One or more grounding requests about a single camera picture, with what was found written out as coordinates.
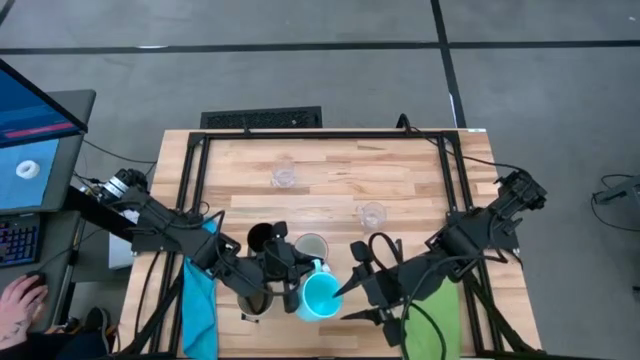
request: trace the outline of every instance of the teal cup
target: teal cup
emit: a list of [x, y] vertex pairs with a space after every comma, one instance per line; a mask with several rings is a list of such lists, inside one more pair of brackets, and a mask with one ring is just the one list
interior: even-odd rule
[[333, 297], [340, 289], [338, 279], [323, 271], [320, 260], [313, 260], [313, 265], [313, 274], [298, 289], [300, 307], [296, 314], [306, 322], [328, 319], [342, 308], [342, 296]]

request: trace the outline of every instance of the shoe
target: shoe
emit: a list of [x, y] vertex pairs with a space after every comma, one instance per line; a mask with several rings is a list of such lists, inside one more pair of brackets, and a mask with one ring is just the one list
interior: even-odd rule
[[97, 332], [100, 334], [107, 354], [111, 352], [111, 347], [107, 340], [107, 329], [109, 328], [109, 325], [109, 313], [103, 308], [94, 307], [89, 310], [89, 313], [84, 320], [84, 326], [82, 327], [83, 333]]

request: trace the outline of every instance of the green cloth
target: green cloth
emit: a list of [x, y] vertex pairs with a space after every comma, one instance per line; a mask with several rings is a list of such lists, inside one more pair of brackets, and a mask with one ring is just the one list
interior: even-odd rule
[[[447, 360], [460, 359], [460, 303], [458, 287], [445, 279], [440, 289], [426, 300], [414, 301], [431, 315], [447, 344]], [[431, 323], [413, 307], [405, 323], [405, 340], [410, 360], [439, 360], [442, 346]]]

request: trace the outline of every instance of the monitor screen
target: monitor screen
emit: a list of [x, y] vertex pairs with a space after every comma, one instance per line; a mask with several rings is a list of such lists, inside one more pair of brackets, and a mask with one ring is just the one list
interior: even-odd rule
[[86, 125], [0, 60], [0, 148], [84, 130]]

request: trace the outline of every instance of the wooden table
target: wooden table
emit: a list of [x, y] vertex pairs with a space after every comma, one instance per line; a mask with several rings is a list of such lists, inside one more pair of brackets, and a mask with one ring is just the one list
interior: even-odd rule
[[[188, 130], [169, 130], [164, 135], [151, 194], [167, 207], [175, 206], [188, 135]], [[460, 138], [464, 155], [493, 160], [485, 132], [460, 130]], [[199, 148], [194, 159], [200, 157]], [[437, 148], [422, 139], [214, 140], [210, 151], [203, 200], [211, 205], [211, 213], [226, 209], [222, 228], [226, 234], [246, 246], [246, 234], [253, 225], [280, 220], [288, 223], [290, 242], [305, 233], [318, 233], [329, 243], [328, 263], [343, 283], [356, 264], [349, 244], [368, 239], [356, 215], [357, 205], [377, 201], [386, 206], [388, 220], [383, 230], [394, 239], [403, 239], [407, 257], [426, 250], [424, 241], [442, 227], [448, 210]], [[292, 157], [296, 164], [296, 184], [290, 189], [270, 185], [273, 161], [283, 155]], [[449, 162], [454, 165], [453, 178], [457, 179], [452, 157]], [[497, 195], [493, 185], [497, 177], [495, 168], [468, 160], [465, 166], [474, 204], [489, 204]], [[197, 168], [194, 160], [190, 195]], [[463, 204], [457, 185], [458, 203]], [[387, 249], [376, 250], [377, 254], [383, 254], [379, 255], [383, 262], [393, 264]], [[133, 337], [142, 284], [152, 257], [152, 254], [141, 254], [133, 265], [120, 320], [123, 346]], [[156, 306], [163, 265], [164, 255], [161, 255], [151, 275], [141, 324]], [[539, 348], [520, 266], [516, 262], [489, 263], [488, 270], [496, 305], [522, 338]], [[459, 294], [461, 350], [464, 355], [473, 355], [461, 285]], [[400, 354], [398, 347], [387, 346], [381, 328], [371, 322], [342, 321], [336, 317], [321, 323], [303, 323], [295, 315], [284, 316], [282, 300], [277, 299], [267, 317], [260, 324], [253, 324], [240, 319], [236, 295], [221, 283], [216, 300], [220, 357]], [[340, 315], [365, 307], [368, 307], [366, 296], [359, 288], [345, 295]], [[485, 347], [491, 348], [486, 315], [479, 303], [478, 307]], [[172, 314], [170, 310], [166, 317], [161, 350], [168, 346]]]

